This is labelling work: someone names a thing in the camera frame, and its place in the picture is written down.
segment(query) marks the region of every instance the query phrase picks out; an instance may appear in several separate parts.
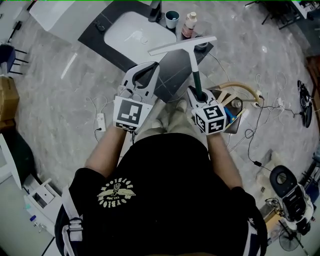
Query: wall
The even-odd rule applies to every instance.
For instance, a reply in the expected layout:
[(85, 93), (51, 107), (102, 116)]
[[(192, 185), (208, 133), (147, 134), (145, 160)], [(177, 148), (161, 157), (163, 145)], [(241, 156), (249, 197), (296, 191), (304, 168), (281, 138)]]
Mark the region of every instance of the wall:
[(30, 222), (24, 190), (11, 176), (0, 184), (0, 247), (8, 256), (41, 256), (53, 238)]
[[(315, 201), (318, 209), (313, 213), (315, 222), (311, 223), (311, 230), (308, 234), (301, 236), (301, 243), (310, 256), (314, 255), (320, 247), (320, 198)], [(304, 256), (305, 253), (300, 245), (293, 251), (285, 251), (281, 248), (279, 240), (274, 241), (268, 246), (266, 256)]]

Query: printed logo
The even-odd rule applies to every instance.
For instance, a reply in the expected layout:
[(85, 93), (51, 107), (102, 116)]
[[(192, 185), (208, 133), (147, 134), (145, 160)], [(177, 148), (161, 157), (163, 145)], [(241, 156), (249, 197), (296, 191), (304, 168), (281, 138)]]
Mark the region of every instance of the printed logo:
[(224, 114), (222, 114), (222, 112), (218, 106), (211, 106), (208, 108), (204, 108), (203, 111), (206, 115), (206, 118), (208, 118), (208, 120), (220, 118), (220, 117), (224, 116)]
[(197, 114), (195, 114), (195, 123), (200, 127), (201, 130), (206, 132), (206, 123)]
[(116, 122), (115, 126), (119, 127), (119, 128), (122, 128), (122, 129), (130, 130), (130, 131), (135, 131), (137, 129), (137, 127), (134, 127), (134, 126), (131, 126), (131, 125), (127, 125), (127, 124), (124, 124), (124, 123), (119, 123), (119, 122)]
[(209, 134), (223, 130), (224, 129), (224, 122), (225, 122), (224, 119), (210, 122), (209, 127), (208, 127)]
[(116, 207), (121, 204), (126, 204), (132, 196), (136, 194), (131, 190), (134, 186), (130, 180), (116, 178), (105, 184), (101, 188), (102, 192), (97, 195), (98, 202), (104, 208)]
[(123, 99), (117, 119), (138, 125), (142, 106), (142, 104)]

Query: white sink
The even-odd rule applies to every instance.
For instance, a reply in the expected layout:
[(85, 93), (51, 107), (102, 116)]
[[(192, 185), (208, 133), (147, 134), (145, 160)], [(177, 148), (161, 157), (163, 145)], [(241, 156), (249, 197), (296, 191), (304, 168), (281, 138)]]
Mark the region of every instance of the white sink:
[(160, 62), (167, 53), (151, 56), (148, 50), (176, 41), (174, 33), (133, 11), (121, 15), (104, 35), (107, 45), (136, 64)]

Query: chair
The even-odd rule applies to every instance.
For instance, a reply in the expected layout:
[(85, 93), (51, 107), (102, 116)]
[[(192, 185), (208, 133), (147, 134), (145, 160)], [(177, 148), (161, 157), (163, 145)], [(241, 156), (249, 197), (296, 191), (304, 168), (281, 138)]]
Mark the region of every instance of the chair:
[(6, 63), (6, 67), (7, 67), (6, 72), (7, 73), (14, 73), (14, 74), (23, 75), (20, 72), (10, 71), (13, 65), (21, 66), (21, 64), (15, 63), (15, 60), (20, 61), (20, 62), (24, 62), (24, 63), (29, 63), (25, 60), (16, 58), (16, 51), (19, 53), (27, 54), (25, 51), (17, 50), (14, 47), (12, 47), (11, 45), (1, 44), (0, 45), (0, 65), (2, 63)]

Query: white strap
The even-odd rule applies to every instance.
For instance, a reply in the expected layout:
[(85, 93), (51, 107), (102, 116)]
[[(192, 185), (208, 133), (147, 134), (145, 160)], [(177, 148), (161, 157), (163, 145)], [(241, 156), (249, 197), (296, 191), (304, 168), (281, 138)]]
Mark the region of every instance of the white strap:
[(64, 243), (64, 248), (63, 248), (64, 256), (75, 256), (74, 250), (72, 249), (70, 241), (69, 241), (68, 229), (69, 229), (68, 225), (65, 225), (62, 228), (62, 239), (63, 239), (63, 243)]
[(72, 220), (73, 218), (79, 218), (78, 211), (75, 207), (74, 201), (72, 200), (68, 186), (64, 187), (61, 200), (69, 220)]

